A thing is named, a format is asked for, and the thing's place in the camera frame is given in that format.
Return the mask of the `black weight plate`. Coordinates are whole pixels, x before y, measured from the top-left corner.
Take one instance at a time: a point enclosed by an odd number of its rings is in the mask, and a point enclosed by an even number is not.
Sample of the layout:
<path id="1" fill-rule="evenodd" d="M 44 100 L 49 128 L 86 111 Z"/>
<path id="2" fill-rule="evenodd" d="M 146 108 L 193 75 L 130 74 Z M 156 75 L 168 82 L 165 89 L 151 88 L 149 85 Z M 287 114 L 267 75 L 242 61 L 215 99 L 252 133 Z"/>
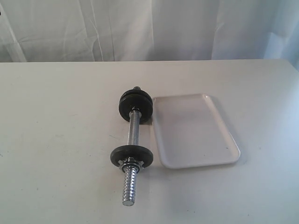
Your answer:
<path id="1" fill-rule="evenodd" d="M 153 162 L 153 153 L 142 146 L 139 145 L 124 145 L 117 147 L 110 154 L 111 162 L 119 167 L 119 161 L 124 161 L 127 158 L 132 157 L 136 161 L 142 161 L 143 168 L 150 166 Z"/>
<path id="2" fill-rule="evenodd" d="M 126 92 L 124 92 L 122 94 L 120 100 L 122 100 L 123 98 L 125 98 L 127 96 L 133 96 L 133 95 L 143 96 L 143 97 L 147 98 L 150 101 L 152 100 L 151 96 L 147 92 L 145 92 L 145 91 L 143 91 L 141 89 L 130 89 L 130 90 L 127 90 Z"/>

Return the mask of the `chrome threaded dumbbell bar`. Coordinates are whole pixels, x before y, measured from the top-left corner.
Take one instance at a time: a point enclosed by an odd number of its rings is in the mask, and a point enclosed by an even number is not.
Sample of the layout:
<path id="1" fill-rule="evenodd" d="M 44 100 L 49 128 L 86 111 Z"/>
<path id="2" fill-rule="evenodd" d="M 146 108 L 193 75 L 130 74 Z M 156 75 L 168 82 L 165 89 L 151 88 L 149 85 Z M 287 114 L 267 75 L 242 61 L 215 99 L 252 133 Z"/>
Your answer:
<path id="1" fill-rule="evenodd" d="M 141 113 L 138 111 L 132 111 L 129 116 L 128 145 L 139 145 L 139 124 Z M 136 195 L 137 173 L 134 168 L 127 168 L 124 175 L 122 204 L 124 206 L 133 206 Z"/>

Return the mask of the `black weight plate far end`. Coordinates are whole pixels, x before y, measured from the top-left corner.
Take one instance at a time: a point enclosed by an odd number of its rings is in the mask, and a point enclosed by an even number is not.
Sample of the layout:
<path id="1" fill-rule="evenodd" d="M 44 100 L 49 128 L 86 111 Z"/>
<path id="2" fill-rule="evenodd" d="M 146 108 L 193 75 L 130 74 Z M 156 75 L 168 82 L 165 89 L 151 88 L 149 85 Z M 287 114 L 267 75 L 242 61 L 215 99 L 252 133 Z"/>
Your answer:
<path id="1" fill-rule="evenodd" d="M 140 124 L 144 124 L 152 116 L 153 101 L 138 95 L 127 96 L 119 101 L 119 113 L 124 120 L 130 120 L 129 114 L 132 111 L 141 113 Z"/>

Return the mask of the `white rectangular plastic tray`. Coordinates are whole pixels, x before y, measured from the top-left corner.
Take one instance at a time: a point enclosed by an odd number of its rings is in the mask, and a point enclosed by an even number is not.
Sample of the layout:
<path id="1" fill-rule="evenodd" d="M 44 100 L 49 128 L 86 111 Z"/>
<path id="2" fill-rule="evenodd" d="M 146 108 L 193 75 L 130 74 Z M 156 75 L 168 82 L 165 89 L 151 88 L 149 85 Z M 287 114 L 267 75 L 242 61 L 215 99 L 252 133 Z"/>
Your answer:
<path id="1" fill-rule="evenodd" d="M 153 98 L 152 125 L 166 168 L 225 165 L 240 158 L 240 149 L 209 95 Z"/>

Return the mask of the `chrome spin-lock collar nut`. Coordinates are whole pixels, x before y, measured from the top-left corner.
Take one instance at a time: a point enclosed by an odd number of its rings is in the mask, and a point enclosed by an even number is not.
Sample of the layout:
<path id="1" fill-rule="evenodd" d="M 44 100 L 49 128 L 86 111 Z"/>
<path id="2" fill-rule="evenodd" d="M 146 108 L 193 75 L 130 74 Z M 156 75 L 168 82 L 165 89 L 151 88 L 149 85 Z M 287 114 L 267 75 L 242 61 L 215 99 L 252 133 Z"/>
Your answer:
<path id="1" fill-rule="evenodd" d="M 135 172 L 138 174 L 141 169 L 143 169 L 143 161 L 138 161 L 133 157 L 128 157 L 125 160 L 119 160 L 119 169 L 125 173 L 127 168 L 134 168 Z"/>

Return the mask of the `white curtain backdrop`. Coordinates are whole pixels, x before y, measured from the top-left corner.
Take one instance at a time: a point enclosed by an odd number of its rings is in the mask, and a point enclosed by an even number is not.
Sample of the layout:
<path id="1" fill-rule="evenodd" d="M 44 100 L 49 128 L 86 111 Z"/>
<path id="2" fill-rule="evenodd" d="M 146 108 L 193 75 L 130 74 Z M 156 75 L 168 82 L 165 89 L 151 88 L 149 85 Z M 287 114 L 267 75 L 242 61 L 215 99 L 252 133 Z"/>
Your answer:
<path id="1" fill-rule="evenodd" d="M 268 59 L 299 65 L 296 0 L 3 0 L 2 62 Z"/>

